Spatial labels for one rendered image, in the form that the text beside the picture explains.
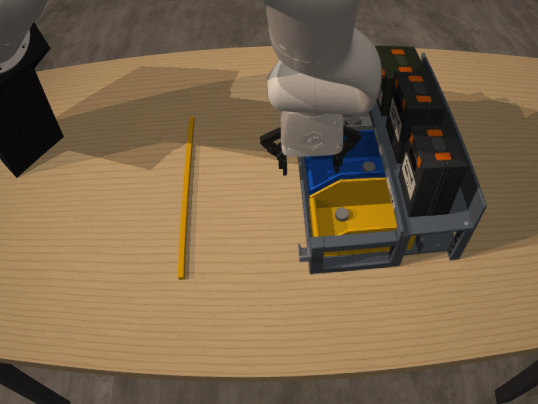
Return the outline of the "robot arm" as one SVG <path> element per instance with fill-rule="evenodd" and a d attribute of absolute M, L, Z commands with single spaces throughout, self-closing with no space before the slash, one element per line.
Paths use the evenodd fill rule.
<path fill-rule="evenodd" d="M 24 57 L 30 27 L 47 1 L 0 0 L 0 74 Z M 264 3 L 271 45 L 280 59 L 267 79 L 271 105 L 312 117 L 370 112 L 380 91 L 382 66 L 373 43 L 355 28 L 359 0 Z"/>

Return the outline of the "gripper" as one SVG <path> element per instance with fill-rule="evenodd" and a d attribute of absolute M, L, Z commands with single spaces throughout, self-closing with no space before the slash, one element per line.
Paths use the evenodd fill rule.
<path fill-rule="evenodd" d="M 343 141 L 343 136 L 348 138 Z M 273 142 L 280 138 L 278 145 Z M 361 138 L 359 131 L 343 125 L 343 114 L 312 117 L 282 111 L 281 126 L 262 135 L 260 144 L 268 153 L 277 157 L 279 169 L 283 169 L 283 176 L 287 175 L 287 156 L 333 155 L 334 172 L 339 173 L 343 157 Z"/>

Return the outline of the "yellow bar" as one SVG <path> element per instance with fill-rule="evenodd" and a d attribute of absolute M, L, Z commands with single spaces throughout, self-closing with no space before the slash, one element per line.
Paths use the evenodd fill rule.
<path fill-rule="evenodd" d="M 194 117 L 190 117 L 189 118 L 189 127 L 188 127 L 187 147 L 186 147 L 184 181 L 183 181 L 183 194 L 182 194 L 182 208 L 181 208 L 179 260 L 178 260 L 178 279 L 179 280 L 185 280 L 187 214 L 188 214 L 188 198 L 189 198 L 189 183 L 190 183 L 190 169 L 191 169 L 191 156 L 192 156 L 194 122 L 195 122 Z"/>

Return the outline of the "yellow open bin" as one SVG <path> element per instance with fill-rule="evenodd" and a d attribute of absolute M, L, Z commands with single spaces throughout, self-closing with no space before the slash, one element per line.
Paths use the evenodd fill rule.
<path fill-rule="evenodd" d="M 335 211 L 340 207 L 349 210 L 344 222 L 335 218 Z M 396 231 L 397 228 L 386 178 L 339 180 L 314 193 L 309 213 L 312 237 Z M 390 247 L 333 251 L 324 252 L 324 257 L 389 250 Z"/>

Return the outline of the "blue bin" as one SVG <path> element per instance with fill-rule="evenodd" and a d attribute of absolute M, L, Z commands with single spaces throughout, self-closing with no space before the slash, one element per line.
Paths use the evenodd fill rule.
<path fill-rule="evenodd" d="M 343 166 L 339 167 L 339 174 L 334 172 L 333 155 L 312 156 L 312 159 L 311 156 L 305 157 L 309 198 L 338 180 L 386 178 L 374 130 L 359 131 L 362 138 L 352 150 L 346 153 Z M 367 161 L 375 164 L 375 171 L 363 172 L 363 163 Z"/>

